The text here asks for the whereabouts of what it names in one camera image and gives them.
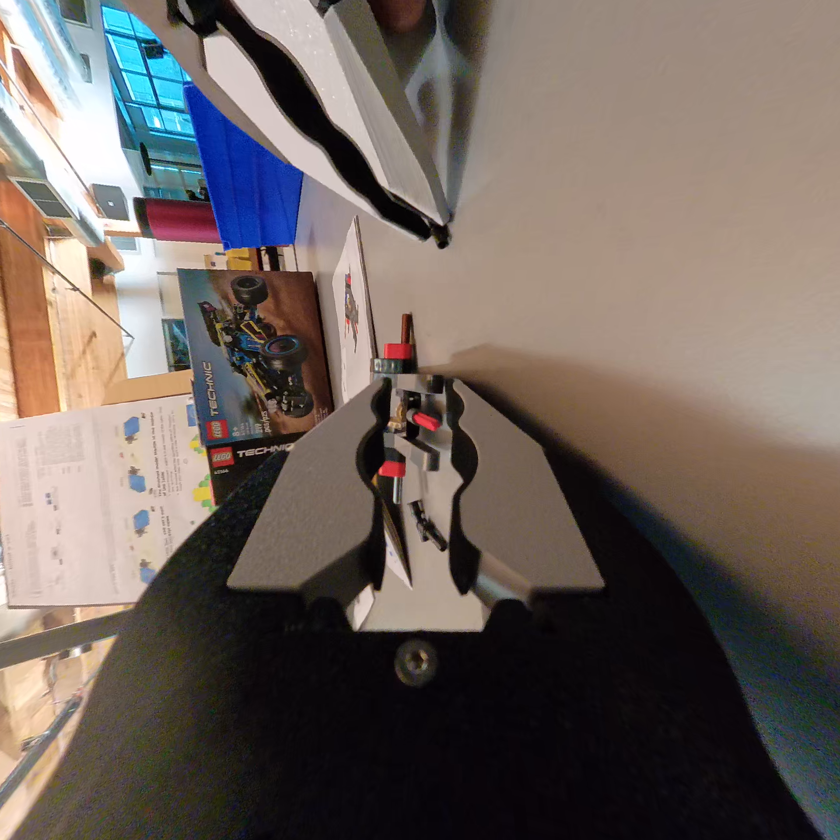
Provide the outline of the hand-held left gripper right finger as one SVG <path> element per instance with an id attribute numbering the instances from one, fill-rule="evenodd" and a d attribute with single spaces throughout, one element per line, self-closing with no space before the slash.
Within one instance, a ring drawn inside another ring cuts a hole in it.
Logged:
<path id="1" fill-rule="evenodd" d="M 605 582 L 544 448 L 461 380 L 446 382 L 451 463 L 449 566 L 485 610 L 554 595 L 593 595 Z"/>

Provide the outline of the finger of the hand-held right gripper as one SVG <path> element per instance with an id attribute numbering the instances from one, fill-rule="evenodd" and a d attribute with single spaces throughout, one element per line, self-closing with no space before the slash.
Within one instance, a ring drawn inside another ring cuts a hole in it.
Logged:
<path id="1" fill-rule="evenodd" d="M 268 151 L 417 239 L 437 167 L 369 2 L 125 2 Z"/>
<path id="2" fill-rule="evenodd" d="M 299 170 L 392 226 L 448 225 L 424 134 L 367 2 L 230 2 L 229 89 Z"/>

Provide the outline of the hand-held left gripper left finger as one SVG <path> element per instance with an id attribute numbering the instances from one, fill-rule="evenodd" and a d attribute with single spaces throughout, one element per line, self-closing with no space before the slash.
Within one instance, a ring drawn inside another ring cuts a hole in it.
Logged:
<path id="1" fill-rule="evenodd" d="M 385 461 L 392 384 L 374 379 L 293 446 L 238 556 L 235 592 L 327 598 L 348 607 L 385 572 L 383 504 L 372 477 Z"/>

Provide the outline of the partly built lego chassis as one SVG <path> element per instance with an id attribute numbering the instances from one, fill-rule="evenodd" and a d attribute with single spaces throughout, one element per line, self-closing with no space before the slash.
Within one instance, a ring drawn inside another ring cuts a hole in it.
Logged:
<path id="1" fill-rule="evenodd" d="M 402 315 L 400 339 L 384 344 L 371 362 L 371 378 L 383 380 L 388 391 L 384 461 L 375 477 L 384 480 L 387 500 L 420 519 L 425 514 L 427 476 L 440 467 L 444 380 L 418 371 L 411 314 Z"/>

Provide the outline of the lego set box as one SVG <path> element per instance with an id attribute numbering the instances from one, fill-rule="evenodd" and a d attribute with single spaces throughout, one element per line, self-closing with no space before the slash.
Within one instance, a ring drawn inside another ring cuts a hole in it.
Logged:
<path id="1" fill-rule="evenodd" d="M 312 273 L 178 269 L 193 403 L 219 507 L 333 410 Z"/>

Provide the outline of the open lego instruction booklet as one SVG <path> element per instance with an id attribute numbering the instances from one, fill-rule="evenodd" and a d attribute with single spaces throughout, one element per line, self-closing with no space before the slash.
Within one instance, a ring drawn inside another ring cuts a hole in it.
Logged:
<path id="1" fill-rule="evenodd" d="M 353 217 L 341 257 L 333 273 L 332 292 L 339 329 L 340 404 L 343 405 L 368 386 L 371 380 L 371 363 L 379 356 L 358 215 Z M 411 591 L 413 583 L 403 527 L 395 521 L 387 504 L 383 522 L 386 566 L 391 568 Z M 353 630 L 364 628 L 374 603 L 375 589 L 369 584 L 347 610 Z"/>

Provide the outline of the blue plastic bin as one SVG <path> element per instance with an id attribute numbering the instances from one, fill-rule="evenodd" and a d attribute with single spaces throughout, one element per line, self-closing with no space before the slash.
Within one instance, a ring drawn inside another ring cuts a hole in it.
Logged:
<path id="1" fill-rule="evenodd" d="M 293 245 L 302 173 L 253 140 L 193 83 L 183 95 L 222 244 Z"/>

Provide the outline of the maroon insulated bottle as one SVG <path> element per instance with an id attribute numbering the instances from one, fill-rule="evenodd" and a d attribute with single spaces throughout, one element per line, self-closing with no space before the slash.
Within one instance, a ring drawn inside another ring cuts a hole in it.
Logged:
<path id="1" fill-rule="evenodd" d="M 136 196 L 133 213 L 144 238 L 198 244 L 223 241 L 210 203 Z"/>

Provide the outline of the yellow plastic bin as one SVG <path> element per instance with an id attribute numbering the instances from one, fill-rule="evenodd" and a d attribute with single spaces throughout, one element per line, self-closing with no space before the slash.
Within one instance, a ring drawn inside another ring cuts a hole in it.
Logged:
<path id="1" fill-rule="evenodd" d="M 231 248 L 225 251 L 227 270 L 297 270 L 298 261 L 293 246 L 261 246 L 259 248 Z"/>

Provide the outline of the brown cardboard sheet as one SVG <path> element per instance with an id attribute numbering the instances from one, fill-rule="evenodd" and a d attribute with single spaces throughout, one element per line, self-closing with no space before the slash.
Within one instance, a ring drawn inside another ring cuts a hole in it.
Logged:
<path id="1" fill-rule="evenodd" d="M 106 387 L 101 404 L 107 406 L 192 394 L 193 372 L 174 371 L 116 381 Z"/>

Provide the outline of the white printed instruction sheet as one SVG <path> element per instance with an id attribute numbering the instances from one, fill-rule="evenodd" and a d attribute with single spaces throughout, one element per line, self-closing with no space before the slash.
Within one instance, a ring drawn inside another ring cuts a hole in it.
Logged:
<path id="1" fill-rule="evenodd" d="M 189 395 L 2 423 L 11 608 L 134 604 L 214 510 Z"/>

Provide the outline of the grey steel beam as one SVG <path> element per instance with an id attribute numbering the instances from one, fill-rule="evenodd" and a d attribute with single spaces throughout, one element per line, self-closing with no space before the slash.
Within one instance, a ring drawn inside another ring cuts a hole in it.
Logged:
<path id="1" fill-rule="evenodd" d="M 132 614 L 133 609 L 129 609 L 3 641 L 1 669 L 116 637 Z"/>

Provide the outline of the glass window wall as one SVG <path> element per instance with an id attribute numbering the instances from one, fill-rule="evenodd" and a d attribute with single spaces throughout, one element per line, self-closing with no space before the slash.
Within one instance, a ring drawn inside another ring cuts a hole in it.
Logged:
<path id="1" fill-rule="evenodd" d="M 184 87 L 190 78 L 138 17 L 119 2 L 101 4 L 119 136 L 146 197 L 207 198 Z"/>

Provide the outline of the wall air vent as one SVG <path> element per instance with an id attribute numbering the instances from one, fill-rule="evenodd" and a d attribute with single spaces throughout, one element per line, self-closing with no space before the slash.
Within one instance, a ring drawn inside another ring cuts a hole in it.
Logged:
<path id="1" fill-rule="evenodd" d="M 75 207 L 49 182 L 23 177 L 12 177 L 10 182 L 26 196 L 42 217 L 61 220 L 77 219 Z"/>

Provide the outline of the large silver air duct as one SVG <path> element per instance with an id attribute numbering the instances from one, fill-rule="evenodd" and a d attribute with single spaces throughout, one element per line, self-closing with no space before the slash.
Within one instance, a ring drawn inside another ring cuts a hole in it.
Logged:
<path id="1" fill-rule="evenodd" d="M 87 247 L 104 245 L 106 237 L 103 222 L 89 204 L 78 179 L 60 154 L 26 120 L 16 101 L 4 89 L 1 100 L 1 146 L 5 156 L 3 169 L 9 181 L 12 177 L 23 177 L 49 182 L 75 207 L 77 213 L 77 219 L 46 219 L 66 225 L 71 235 Z"/>

